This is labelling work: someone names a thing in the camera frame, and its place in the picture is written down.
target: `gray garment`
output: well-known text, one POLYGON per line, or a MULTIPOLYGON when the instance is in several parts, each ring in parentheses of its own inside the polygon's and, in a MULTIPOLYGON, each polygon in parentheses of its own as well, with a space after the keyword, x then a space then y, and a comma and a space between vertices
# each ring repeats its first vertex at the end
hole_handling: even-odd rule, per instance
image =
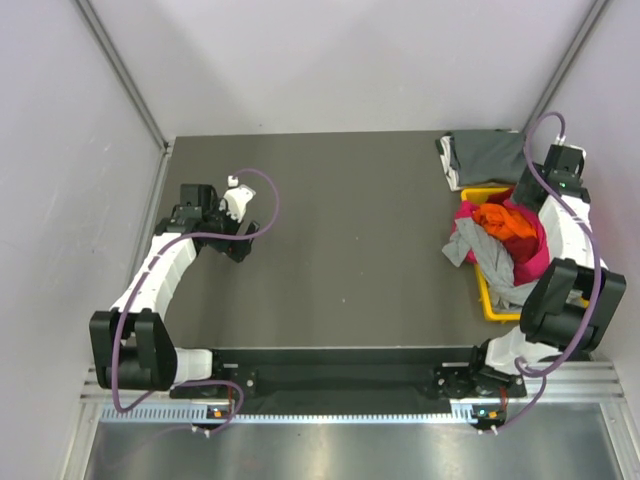
POLYGON ((456 220, 456 231, 442 249, 451 263, 459 267, 469 250, 473 250, 489 284, 491 303, 501 310, 524 305, 537 282, 515 287, 513 285, 513 259, 504 245, 490 236, 472 218, 456 220))
POLYGON ((526 168, 523 133, 457 130, 451 137, 451 168, 458 171, 460 185, 520 180, 526 168))

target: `folded gray shirt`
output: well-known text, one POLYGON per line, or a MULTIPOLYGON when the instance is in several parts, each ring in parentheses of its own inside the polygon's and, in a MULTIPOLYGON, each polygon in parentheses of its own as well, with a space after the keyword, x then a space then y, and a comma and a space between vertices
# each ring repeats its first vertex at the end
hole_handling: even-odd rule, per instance
POLYGON ((515 184, 526 167, 524 134, 501 130, 456 130, 451 133, 451 168, 460 185, 515 184))
POLYGON ((489 285, 491 303, 500 310, 514 310, 524 305, 537 281, 514 286, 513 259, 500 241, 490 236, 472 218, 456 220, 456 231, 442 252, 456 267, 462 265, 470 250, 489 285))

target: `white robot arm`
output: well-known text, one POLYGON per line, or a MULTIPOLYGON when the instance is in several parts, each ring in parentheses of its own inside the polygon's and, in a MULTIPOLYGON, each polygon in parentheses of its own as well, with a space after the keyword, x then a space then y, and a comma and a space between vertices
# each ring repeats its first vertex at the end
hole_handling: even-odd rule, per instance
MULTIPOLYGON (((173 208, 171 217, 156 226, 149 253, 129 288, 109 311, 94 313, 90 322, 91 342, 98 383, 103 388, 110 388, 111 383, 115 325, 134 290, 137 293, 126 312, 123 338, 135 337, 136 345, 123 345, 120 349, 119 385, 166 390, 188 380, 211 376, 211 351, 174 348, 163 321, 182 275, 202 247, 211 246, 236 262, 251 251, 252 240, 233 240, 233 236, 237 235, 255 192, 246 185, 238 185, 235 177, 228 178, 228 187, 223 197, 218 198, 210 185, 182 185, 180 204, 173 208), (198 233, 222 234, 231 240, 182 238, 198 233)), ((258 229, 259 225, 251 222, 247 234, 258 229)))

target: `dark gray table surface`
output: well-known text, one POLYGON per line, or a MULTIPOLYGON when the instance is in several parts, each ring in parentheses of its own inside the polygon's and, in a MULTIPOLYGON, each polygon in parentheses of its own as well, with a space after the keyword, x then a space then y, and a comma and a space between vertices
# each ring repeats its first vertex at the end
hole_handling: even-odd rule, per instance
MULTIPOLYGON (((167 313, 181 347, 444 346, 477 344, 512 324, 484 320, 469 265, 441 253, 460 196, 447 188, 436 132, 325 133, 176 140, 159 216, 181 183, 244 167, 277 184, 277 223, 235 264, 205 249, 167 313)), ((268 184, 246 219, 265 225, 268 184)))

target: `yellow basket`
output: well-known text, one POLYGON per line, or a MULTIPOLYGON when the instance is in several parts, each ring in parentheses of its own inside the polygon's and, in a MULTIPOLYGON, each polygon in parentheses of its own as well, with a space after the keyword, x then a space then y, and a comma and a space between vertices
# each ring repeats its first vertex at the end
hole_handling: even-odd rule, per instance
MULTIPOLYGON (((487 201, 490 195, 494 193, 504 192, 510 187, 486 187, 486 188, 465 188, 462 190, 460 197, 462 200, 468 200, 469 202, 480 205, 487 201)), ((474 265, 473 268, 476 272, 476 279, 478 280, 478 289, 480 290, 480 302, 482 302, 482 311, 484 312, 484 318, 490 322, 515 322, 520 320, 519 313, 499 313, 494 312, 491 306, 491 299, 489 298, 489 286, 487 281, 482 275, 482 270, 478 265, 474 265)))

